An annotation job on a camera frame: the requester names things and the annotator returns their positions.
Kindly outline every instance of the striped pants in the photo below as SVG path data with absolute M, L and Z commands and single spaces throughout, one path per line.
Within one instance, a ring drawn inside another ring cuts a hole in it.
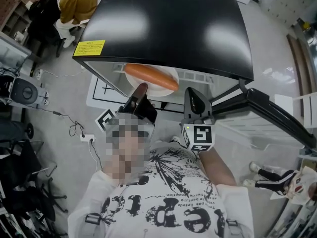
M 258 180 L 256 182 L 256 188 L 266 188 L 276 192 L 279 195 L 285 195 L 285 186 L 288 186 L 293 177 L 298 171 L 289 170 L 285 172 L 282 176 L 268 172 L 266 170 L 260 169 L 258 174 L 268 180 Z

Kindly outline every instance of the black appliance top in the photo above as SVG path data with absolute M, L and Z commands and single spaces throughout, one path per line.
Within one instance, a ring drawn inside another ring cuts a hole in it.
M 106 40 L 102 52 L 81 60 L 165 65 L 253 80 L 236 0 L 102 0 L 80 41 L 91 40 Z

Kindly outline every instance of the hot dog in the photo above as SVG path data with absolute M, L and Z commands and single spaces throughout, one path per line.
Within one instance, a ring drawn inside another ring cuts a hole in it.
M 124 67 L 125 73 L 147 81 L 149 83 L 159 85 L 169 90 L 177 91 L 178 83 L 170 76 L 164 74 L 162 71 L 159 71 L 153 67 L 141 65 L 141 64 L 132 64 L 127 63 Z

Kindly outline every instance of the chair wheel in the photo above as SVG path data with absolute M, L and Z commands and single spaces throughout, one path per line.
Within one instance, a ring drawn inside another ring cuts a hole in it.
M 28 123 L 26 125 L 26 134 L 28 136 L 29 139 L 32 139 L 34 137 L 34 128 L 33 125 L 31 123 Z

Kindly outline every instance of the child lying on floor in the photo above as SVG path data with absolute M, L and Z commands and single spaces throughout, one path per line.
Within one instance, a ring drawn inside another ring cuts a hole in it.
M 317 201 L 317 173 L 309 167 L 299 171 L 288 170 L 280 176 L 251 162 L 250 170 L 268 180 L 246 179 L 243 181 L 243 186 L 272 190 L 290 199 L 293 204 L 305 205 L 309 200 Z

